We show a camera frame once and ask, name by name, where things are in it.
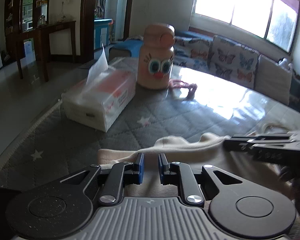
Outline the cream garment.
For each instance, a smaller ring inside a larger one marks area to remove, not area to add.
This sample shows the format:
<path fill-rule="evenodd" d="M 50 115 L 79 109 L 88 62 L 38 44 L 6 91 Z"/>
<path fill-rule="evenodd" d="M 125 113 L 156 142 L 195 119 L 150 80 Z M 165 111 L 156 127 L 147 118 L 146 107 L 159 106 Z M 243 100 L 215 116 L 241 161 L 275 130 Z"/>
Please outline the cream garment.
<path fill-rule="evenodd" d="M 205 213 L 209 201 L 205 202 L 202 210 L 185 206 L 180 202 L 176 186 L 161 184 L 158 155 L 163 153 L 170 163 L 186 163 L 194 171 L 200 171 L 203 165 L 213 165 L 277 191 L 290 200 L 288 187 L 278 181 L 277 175 L 267 165 L 251 161 L 247 156 L 234 157 L 223 148 L 223 141 L 223 137 L 204 133 L 197 142 L 168 136 L 158 139 L 153 146 L 140 150 L 100 149 L 97 162 L 104 168 L 132 161 L 139 153 L 143 153 L 144 173 L 140 185 L 126 186 L 121 203 L 98 211 L 98 236 L 106 239 L 292 238 L 298 223 L 297 211 L 295 222 L 287 234 L 275 238 L 236 237 L 222 231 L 208 218 Z"/>

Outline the plain beige cushion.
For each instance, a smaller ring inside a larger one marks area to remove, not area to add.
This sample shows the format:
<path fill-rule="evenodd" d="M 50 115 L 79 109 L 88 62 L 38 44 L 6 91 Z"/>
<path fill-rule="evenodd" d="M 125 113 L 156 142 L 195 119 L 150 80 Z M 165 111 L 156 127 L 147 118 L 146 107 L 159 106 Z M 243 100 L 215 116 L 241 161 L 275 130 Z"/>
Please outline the plain beige cushion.
<path fill-rule="evenodd" d="M 264 55 L 258 59 L 254 90 L 284 105 L 289 105 L 292 70 Z"/>

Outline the white plush toy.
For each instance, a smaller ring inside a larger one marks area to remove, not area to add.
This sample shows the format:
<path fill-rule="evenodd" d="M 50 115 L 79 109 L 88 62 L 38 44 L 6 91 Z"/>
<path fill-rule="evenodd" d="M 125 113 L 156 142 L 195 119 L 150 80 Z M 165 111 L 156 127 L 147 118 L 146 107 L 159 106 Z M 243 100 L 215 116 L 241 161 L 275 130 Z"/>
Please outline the white plush toy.
<path fill-rule="evenodd" d="M 293 64 L 289 62 L 287 58 L 282 58 L 279 60 L 279 66 L 285 68 L 287 71 L 292 71 Z"/>

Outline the grey quilted table cover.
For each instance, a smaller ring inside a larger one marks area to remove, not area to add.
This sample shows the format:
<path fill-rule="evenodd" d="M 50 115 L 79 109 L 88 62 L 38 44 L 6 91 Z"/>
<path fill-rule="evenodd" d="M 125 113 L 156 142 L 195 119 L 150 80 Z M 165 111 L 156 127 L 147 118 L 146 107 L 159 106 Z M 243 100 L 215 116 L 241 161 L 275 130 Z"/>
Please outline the grey quilted table cover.
<path fill-rule="evenodd" d="M 138 150 L 168 135 L 194 142 L 205 132 L 250 133 L 270 122 L 300 129 L 300 113 L 253 90 L 188 68 L 174 67 L 173 74 L 198 84 L 194 100 L 184 100 L 185 90 L 137 87 L 105 133 L 69 120 L 57 103 L 1 156 L 3 200 L 13 190 L 31 189 L 95 162 L 101 148 Z"/>

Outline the right butterfly cushion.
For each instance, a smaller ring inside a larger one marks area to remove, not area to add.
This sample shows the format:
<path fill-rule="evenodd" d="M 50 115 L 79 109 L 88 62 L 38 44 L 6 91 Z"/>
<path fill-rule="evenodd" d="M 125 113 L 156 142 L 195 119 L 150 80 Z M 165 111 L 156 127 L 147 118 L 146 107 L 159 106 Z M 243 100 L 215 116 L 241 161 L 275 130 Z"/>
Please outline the right butterfly cushion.
<path fill-rule="evenodd" d="M 214 36 L 210 48 L 209 73 L 254 89 L 258 51 L 221 36 Z"/>

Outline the butterfly cushion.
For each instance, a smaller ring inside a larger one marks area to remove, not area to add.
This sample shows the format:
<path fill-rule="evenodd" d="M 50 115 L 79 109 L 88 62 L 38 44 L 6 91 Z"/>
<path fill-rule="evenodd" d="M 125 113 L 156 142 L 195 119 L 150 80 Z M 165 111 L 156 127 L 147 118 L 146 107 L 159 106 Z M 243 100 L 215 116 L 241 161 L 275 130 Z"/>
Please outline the butterfly cushion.
<path fill-rule="evenodd" d="M 214 36 L 210 48 L 209 73 L 254 89 L 258 51 L 221 36 Z"/>
<path fill-rule="evenodd" d="M 211 40 L 202 37 L 175 38 L 173 64 L 190 68 L 199 72 L 208 73 Z"/>

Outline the tissue pack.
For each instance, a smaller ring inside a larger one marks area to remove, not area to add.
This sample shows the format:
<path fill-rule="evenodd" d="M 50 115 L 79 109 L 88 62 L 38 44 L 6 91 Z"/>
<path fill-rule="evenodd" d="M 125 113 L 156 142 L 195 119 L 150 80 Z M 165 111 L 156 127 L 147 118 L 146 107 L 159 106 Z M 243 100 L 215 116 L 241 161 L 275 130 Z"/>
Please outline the tissue pack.
<path fill-rule="evenodd" d="M 88 77 L 62 94 L 66 117 L 107 132 L 135 95 L 136 75 L 108 64 L 102 51 Z"/>

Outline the left butterfly cushion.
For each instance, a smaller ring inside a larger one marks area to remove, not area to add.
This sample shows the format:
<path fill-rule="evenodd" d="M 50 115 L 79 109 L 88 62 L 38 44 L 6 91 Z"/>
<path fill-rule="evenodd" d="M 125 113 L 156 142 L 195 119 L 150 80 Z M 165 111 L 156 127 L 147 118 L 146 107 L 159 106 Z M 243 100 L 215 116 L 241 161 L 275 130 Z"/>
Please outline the left butterfly cushion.
<path fill-rule="evenodd" d="M 202 37 L 175 38 L 173 64 L 190 68 L 199 72 L 208 73 L 211 40 Z"/>

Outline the window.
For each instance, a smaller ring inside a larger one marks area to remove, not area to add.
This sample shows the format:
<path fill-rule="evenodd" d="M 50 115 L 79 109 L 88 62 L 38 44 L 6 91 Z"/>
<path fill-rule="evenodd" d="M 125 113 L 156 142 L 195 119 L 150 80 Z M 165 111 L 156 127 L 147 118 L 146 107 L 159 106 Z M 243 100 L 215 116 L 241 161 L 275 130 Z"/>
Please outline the window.
<path fill-rule="evenodd" d="M 218 21 L 290 53 L 300 0 L 194 0 L 193 15 Z"/>

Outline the pink cartoon water bottle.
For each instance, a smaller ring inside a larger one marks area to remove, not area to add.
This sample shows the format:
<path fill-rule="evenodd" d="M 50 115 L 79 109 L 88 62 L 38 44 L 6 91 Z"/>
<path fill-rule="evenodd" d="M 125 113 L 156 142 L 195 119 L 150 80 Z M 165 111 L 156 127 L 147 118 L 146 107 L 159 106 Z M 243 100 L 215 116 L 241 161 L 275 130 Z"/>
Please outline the pink cartoon water bottle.
<path fill-rule="evenodd" d="M 137 83 L 148 89 L 168 87 L 174 60 L 174 27 L 169 24 L 150 24 L 140 48 Z"/>

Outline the dark wooden side table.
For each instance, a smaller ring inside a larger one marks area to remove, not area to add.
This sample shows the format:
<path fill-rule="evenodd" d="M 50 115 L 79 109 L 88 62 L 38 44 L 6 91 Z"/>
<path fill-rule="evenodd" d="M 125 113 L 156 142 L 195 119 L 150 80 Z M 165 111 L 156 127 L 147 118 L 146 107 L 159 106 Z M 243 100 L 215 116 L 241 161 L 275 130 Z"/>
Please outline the dark wooden side table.
<path fill-rule="evenodd" d="M 11 33 L 11 38 L 13 38 L 13 52 L 17 60 L 19 76 L 21 79 L 23 78 L 23 71 L 20 65 L 20 53 L 18 53 L 17 41 L 23 41 L 28 38 L 32 38 L 34 40 L 34 44 L 37 46 L 37 49 L 35 51 L 39 55 L 38 61 L 40 62 L 40 72 L 44 81 L 47 82 L 49 81 L 47 62 L 51 56 L 50 34 L 66 29 L 70 30 L 71 56 L 76 57 L 76 21 L 59 22 L 45 25 L 41 28 L 34 29 L 25 33 L 23 33 L 21 30 Z"/>

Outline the dark wooden cabinet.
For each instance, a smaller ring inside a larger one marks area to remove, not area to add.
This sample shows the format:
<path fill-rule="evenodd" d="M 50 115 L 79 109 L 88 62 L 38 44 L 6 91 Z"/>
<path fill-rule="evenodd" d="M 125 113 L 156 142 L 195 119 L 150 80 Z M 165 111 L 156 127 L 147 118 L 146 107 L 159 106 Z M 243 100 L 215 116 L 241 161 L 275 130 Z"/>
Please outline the dark wooden cabinet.
<path fill-rule="evenodd" d="M 49 22 L 49 0 L 5 0 L 5 36 L 28 32 Z"/>

